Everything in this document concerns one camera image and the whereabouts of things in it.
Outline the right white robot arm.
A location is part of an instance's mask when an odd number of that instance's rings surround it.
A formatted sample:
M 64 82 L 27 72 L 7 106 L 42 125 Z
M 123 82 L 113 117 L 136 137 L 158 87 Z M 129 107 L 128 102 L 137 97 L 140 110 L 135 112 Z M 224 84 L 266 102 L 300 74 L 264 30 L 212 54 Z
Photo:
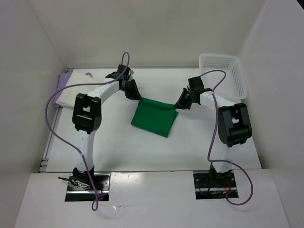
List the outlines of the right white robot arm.
M 212 133 L 207 160 L 210 162 L 209 183 L 220 186 L 228 178 L 235 163 L 230 158 L 231 149 L 235 145 L 246 143 L 252 136 L 252 127 L 246 104 L 234 103 L 217 95 L 215 89 L 222 83 L 221 79 L 213 88 L 204 86 L 200 76 L 188 79 L 188 87 L 174 105 L 176 109 L 190 109 L 192 104 L 199 104 L 215 113 L 215 127 Z M 219 138 L 225 146 L 224 155 L 211 158 L 215 140 Z

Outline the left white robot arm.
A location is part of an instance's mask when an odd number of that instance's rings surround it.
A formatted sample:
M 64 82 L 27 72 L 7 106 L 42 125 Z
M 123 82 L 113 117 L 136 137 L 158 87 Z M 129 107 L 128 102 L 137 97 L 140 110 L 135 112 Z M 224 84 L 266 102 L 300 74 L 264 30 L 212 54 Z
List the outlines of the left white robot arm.
M 81 161 L 73 169 L 72 176 L 85 190 L 95 185 L 93 146 L 95 133 L 102 123 L 102 104 L 120 90 L 130 100 L 142 99 L 133 71 L 122 64 L 115 72 L 108 74 L 105 81 L 94 90 L 76 96 L 72 123 L 77 131 L 77 149 L 81 152 Z

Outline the green t shirt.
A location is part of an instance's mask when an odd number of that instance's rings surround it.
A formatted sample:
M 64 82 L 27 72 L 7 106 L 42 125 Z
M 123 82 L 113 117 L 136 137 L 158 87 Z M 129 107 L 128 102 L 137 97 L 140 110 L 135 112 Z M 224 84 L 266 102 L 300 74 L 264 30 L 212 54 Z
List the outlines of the green t shirt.
M 177 116 L 173 104 L 142 98 L 131 125 L 167 138 Z

